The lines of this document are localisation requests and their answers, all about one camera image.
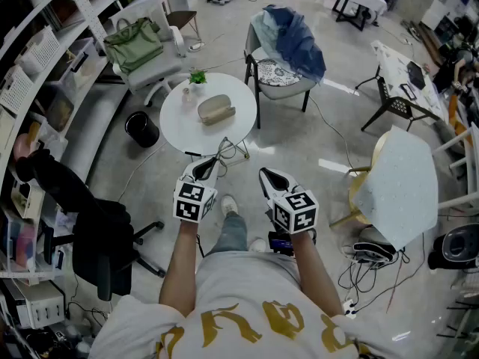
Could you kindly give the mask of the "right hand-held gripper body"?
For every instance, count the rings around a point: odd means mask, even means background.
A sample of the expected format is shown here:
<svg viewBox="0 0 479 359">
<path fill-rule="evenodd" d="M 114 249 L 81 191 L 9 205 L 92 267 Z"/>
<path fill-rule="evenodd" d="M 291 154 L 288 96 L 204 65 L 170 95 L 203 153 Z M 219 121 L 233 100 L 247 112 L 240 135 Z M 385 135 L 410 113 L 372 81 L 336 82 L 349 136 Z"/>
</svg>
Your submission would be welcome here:
<svg viewBox="0 0 479 359">
<path fill-rule="evenodd" d="M 296 185 L 291 191 L 266 187 L 266 212 L 270 221 L 289 234 L 314 229 L 317 225 L 319 203 L 311 190 Z"/>
</svg>

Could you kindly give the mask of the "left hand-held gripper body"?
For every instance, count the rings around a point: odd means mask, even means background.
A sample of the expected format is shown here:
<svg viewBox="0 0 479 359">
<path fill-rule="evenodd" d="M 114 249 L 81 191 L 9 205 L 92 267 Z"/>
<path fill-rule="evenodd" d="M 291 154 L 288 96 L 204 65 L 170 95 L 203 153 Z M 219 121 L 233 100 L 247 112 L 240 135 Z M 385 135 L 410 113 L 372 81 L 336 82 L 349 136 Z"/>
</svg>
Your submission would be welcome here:
<svg viewBox="0 0 479 359">
<path fill-rule="evenodd" d="M 173 216 L 199 224 L 213 208 L 218 192 L 190 179 L 178 179 L 173 193 Z"/>
</svg>

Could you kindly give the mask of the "beige glasses case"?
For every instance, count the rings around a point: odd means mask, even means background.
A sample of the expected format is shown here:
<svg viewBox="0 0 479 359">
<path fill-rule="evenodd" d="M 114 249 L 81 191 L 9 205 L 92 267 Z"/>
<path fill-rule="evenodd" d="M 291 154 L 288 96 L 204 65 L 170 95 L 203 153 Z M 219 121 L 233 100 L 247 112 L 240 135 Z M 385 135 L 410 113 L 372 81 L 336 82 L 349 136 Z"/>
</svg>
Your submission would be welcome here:
<svg viewBox="0 0 479 359">
<path fill-rule="evenodd" d="M 205 126 L 212 126 L 236 114 L 231 99 L 225 94 L 212 96 L 198 106 L 198 116 Z"/>
</svg>

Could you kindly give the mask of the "person's right forearm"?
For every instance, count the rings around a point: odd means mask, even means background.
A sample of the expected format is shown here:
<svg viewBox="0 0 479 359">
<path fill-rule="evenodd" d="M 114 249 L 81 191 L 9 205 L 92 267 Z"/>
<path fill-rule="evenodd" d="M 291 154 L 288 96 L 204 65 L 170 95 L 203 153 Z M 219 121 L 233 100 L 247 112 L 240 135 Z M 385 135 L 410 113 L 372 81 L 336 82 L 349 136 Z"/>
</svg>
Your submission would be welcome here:
<svg viewBox="0 0 479 359">
<path fill-rule="evenodd" d="M 341 300 L 308 232 L 290 236 L 303 293 L 327 316 L 344 314 Z"/>
</svg>

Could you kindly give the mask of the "person's left forearm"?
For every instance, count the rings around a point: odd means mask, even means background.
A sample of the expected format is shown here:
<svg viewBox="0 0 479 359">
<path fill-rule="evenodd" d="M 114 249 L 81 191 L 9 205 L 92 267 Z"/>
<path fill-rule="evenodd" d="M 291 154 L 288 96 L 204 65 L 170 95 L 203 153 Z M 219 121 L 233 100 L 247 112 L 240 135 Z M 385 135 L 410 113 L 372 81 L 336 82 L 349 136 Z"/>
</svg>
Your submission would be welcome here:
<svg viewBox="0 0 479 359">
<path fill-rule="evenodd" d="M 181 221 L 173 254 L 159 293 L 159 303 L 187 317 L 195 309 L 198 224 Z"/>
</svg>

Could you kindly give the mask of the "black trash bin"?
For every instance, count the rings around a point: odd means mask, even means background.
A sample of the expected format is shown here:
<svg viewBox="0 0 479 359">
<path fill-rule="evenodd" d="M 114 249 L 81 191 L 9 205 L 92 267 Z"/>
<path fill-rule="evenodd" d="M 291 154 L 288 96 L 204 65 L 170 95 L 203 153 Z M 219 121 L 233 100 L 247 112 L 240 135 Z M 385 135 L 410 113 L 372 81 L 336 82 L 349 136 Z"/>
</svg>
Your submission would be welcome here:
<svg viewBox="0 0 479 359">
<path fill-rule="evenodd" d="M 158 127 L 144 111 L 136 111 L 128 116 L 125 131 L 143 148 L 152 147 L 159 139 Z"/>
</svg>

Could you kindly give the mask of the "person's white printed shirt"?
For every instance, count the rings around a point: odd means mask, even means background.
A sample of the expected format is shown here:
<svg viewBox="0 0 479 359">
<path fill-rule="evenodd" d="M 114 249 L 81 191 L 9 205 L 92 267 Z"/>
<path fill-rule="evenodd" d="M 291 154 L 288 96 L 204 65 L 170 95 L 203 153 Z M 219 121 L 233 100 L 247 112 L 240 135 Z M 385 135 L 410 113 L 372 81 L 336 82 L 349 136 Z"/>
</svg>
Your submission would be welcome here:
<svg viewBox="0 0 479 359">
<path fill-rule="evenodd" d="M 122 297 L 89 359 L 401 359 L 378 327 L 315 305 L 290 257 L 215 253 L 199 265 L 196 288 L 188 316 Z"/>
</svg>

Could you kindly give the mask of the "blue cloth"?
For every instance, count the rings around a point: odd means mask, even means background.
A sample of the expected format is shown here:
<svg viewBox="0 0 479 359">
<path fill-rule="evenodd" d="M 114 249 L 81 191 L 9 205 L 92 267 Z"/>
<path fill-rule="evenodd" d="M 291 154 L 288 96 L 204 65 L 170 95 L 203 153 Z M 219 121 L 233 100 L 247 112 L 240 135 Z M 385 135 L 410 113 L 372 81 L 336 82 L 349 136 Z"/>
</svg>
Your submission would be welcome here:
<svg viewBox="0 0 479 359">
<path fill-rule="evenodd" d="M 302 14 L 270 4 L 250 23 L 267 58 L 295 77 L 319 83 L 326 72 L 323 53 Z"/>
</svg>

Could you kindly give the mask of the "brown wooden chair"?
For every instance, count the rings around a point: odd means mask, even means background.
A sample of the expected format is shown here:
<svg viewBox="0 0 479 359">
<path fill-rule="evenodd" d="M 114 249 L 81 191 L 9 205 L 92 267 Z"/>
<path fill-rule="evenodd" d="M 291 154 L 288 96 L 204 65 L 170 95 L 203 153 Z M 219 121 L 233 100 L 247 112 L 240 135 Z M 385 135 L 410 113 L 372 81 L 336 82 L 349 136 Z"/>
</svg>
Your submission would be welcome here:
<svg viewBox="0 0 479 359">
<path fill-rule="evenodd" d="M 165 8 L 166 19 L 169 25 L 176 26 L 179 30 L 189 25 L 195 34 L 197 39 L 201 41 L 201 36 L 198 30 L 197 12 L 191 10 L 176 10 L 173 11 L 170 8 L 169 0 L 162 0 L 162 5 Z"/>
</svg>

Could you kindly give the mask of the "patterned cloth table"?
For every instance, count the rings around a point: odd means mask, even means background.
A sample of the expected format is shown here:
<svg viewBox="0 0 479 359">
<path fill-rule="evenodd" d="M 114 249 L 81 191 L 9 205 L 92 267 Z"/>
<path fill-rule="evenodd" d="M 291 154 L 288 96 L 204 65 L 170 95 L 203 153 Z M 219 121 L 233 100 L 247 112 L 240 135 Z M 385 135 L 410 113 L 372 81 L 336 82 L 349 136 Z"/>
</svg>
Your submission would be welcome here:
<svg viewBox="0 0 479 359">
<path fill-rule="evenodd" d="M 396 50 L 375 40 L 371 43 L 378 67 L 373 77 L 366 79 L 355 86 L 358 90 L 362 85 L 375 81 L 377 83 L 381 106 L 376 113 L 361 128 L 365 131 L 373 122 L 379 119 L 384 113 L 392 114 L 409 121 L 413 124 L 419 120 L 445 121 L 445 106 L 436 92 L 436 87 L 424 69 L 422 73 L 425 84 L 423 90 L 419 90 L 409 81 L 406 65 L 413 61 Z M 414 91 L 417 99 L 409 101 L 407 95 L 400 89 L 400 84 L 407 83 Z"/>
</svg>

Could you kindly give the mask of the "black tablet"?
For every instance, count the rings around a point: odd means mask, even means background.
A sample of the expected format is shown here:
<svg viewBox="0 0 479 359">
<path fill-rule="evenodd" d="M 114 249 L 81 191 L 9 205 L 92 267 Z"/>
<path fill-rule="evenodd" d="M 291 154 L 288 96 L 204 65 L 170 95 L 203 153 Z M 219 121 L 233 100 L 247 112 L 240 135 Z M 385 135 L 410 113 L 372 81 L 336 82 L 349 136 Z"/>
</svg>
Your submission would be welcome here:
<svg viewBox="0 0 479 359">
<path fill-rule="evenodd" d="M 407 73 L 409 81 L 419 90 L 423 90 L 426 86 L 422 69 L 414 62 L 410 61 L 407 65 Z"/>
</svg>

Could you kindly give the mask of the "black round appliance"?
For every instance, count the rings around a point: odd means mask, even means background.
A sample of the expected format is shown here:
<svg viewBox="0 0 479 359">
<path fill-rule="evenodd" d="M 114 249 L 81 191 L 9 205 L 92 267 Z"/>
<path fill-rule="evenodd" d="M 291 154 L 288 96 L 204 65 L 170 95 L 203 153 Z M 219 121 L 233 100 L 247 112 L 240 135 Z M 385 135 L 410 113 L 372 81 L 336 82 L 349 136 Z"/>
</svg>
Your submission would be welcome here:
<svg viewBox="0 0 479 359">
<path fill-rule="evenodd" d="M 479 223 L 466 224 L 435 239 L 429 269 L 479 269 Z"/>
</svg>

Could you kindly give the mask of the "white box appliance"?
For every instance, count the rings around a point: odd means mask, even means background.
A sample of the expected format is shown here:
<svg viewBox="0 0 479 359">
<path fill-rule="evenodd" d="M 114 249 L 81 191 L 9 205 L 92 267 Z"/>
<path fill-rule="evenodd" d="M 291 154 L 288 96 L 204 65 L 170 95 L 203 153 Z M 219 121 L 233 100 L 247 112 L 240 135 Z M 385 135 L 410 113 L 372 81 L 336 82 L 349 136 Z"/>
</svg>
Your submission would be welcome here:
<svg viewBox="0 0 479 359">
<path fill-rule="evenodd" d="M 41 329 L 65 318 L 64 293 L 51 281 L 28 286 L 0 278 L 0 311 L 20 328 Z"/>
</svg>

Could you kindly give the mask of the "white metal shelf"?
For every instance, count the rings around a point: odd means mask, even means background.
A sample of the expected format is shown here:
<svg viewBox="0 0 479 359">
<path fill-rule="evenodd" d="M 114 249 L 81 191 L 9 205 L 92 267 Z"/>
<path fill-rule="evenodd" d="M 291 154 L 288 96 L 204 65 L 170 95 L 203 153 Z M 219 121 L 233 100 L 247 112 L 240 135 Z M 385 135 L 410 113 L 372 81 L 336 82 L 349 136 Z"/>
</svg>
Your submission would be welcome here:
<svg viewBox="0 0 479 359">
<path fill-rule="evenodd" d="M 100 14 L 118 0 L 38 0 L 0 46 L 0 195 L 12 205 L 0 237 L 0 279 L 36 285 L 64 273 L 37 250 L 45 193 L 26 194 L 14 167 L 22 147 L 49 148 L 85 180 L 126 96 L 123 82 L 101 82 L 109 65 Z"/>
</svg>

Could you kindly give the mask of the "white frame rack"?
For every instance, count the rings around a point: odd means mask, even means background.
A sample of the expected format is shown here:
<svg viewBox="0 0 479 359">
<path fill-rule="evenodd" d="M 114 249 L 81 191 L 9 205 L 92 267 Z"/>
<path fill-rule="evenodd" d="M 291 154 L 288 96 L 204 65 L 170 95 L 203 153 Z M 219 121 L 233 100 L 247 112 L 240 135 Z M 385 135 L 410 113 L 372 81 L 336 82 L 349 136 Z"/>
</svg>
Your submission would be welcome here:
<svg viewBox="0 0 479 359">
<path fill-rule="evenodd" d="M 449 209 L 465 203 L 469 203 L 471 206 L 479 209 L 479 127 L 472 123 L 466 131 L 433 150 L 432 154 L 436 155 L 446 151 L 461 141 L 463 142 L 465 156 L 449 164 L 449 168 L 453 170 L 462 165 L 466 166 L 467 194 L 439 203 L 439 210 Z"/>
</svg>

